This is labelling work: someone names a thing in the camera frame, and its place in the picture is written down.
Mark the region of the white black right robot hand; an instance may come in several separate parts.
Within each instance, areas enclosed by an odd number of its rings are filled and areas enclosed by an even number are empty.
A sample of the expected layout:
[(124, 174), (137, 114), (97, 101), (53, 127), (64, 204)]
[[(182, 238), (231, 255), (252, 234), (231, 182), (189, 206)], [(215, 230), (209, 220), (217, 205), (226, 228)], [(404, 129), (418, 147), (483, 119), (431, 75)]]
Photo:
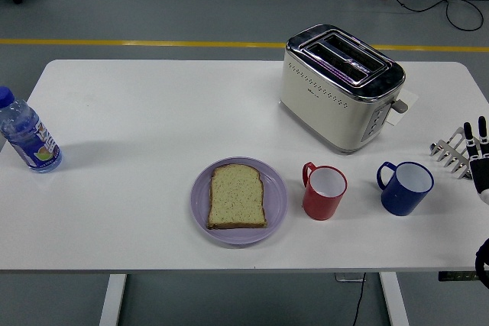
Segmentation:
[(479, 146), (469, 122), (464, 123), (465, 144), (474, 187), (481, 201), (488, 203), (488, 130), (485, 116), (478, 118)]

